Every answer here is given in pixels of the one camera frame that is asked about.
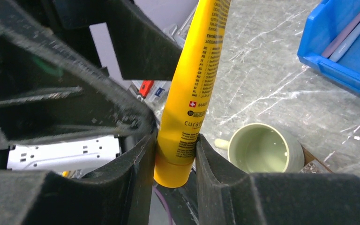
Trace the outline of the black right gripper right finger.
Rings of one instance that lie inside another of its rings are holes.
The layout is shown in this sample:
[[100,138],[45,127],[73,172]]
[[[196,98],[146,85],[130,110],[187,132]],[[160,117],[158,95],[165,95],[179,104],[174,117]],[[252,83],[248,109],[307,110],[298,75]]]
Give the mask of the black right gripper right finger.
[[360,225],[360,178],[338,173],[252,173],[202,135],[196,143],[202,225]]

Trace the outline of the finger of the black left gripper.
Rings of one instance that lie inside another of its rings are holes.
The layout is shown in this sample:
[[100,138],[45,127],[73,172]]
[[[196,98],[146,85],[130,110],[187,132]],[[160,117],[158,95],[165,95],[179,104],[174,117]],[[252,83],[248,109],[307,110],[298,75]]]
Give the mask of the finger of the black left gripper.
[[106,23],[124,80],[173,79],[182,48],[132,0],[54,0],[66,30]]
[[146,104],[16,2],[0,0],[0,142],[40,144],[154,128]]

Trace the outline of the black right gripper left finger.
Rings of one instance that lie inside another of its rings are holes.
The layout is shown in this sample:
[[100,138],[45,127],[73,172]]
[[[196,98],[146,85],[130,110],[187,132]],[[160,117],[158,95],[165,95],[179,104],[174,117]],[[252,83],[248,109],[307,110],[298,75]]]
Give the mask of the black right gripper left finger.
[[0,225],[146,225],[156,135],[0,150]]

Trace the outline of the light green ceramic mug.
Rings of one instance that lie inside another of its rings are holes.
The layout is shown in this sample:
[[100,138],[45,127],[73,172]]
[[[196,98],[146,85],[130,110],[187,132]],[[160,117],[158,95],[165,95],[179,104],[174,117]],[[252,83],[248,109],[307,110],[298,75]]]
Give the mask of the light green ceramic mug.
[[215,139],[215,147],[246,173],[297,173],[305,163],[298,140],[278,127],[252,123],[239,128],[229,141]]

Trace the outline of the yellow orange tube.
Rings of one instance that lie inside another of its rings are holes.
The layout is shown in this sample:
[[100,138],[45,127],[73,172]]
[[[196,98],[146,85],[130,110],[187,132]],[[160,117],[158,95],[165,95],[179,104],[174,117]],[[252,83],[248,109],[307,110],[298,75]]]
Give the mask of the yellow orange tube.
[[230,4],[228,0],[197,4],[157,134],[154,180],[161,186],[178,188],[189,178],[218,71]]

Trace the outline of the brown oval wooden tray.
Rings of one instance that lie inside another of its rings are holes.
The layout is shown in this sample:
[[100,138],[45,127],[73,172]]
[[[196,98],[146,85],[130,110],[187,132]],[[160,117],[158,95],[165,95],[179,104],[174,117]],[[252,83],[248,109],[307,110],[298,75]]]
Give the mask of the brown oval wooden tray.
[[299,173],[333,173],[323,162],[310,153],[305,147],[302,147],[304,154],[304,167]]

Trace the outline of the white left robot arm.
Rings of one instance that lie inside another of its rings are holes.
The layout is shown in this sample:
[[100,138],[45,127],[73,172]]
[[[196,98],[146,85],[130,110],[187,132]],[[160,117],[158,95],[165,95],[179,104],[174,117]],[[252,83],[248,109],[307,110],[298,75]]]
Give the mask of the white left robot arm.
[[162,78],[181,49],[131,0],[0,0],[0,167],[56,172],[114,159],[154,112],[97,65],[106,23],[122,75]]

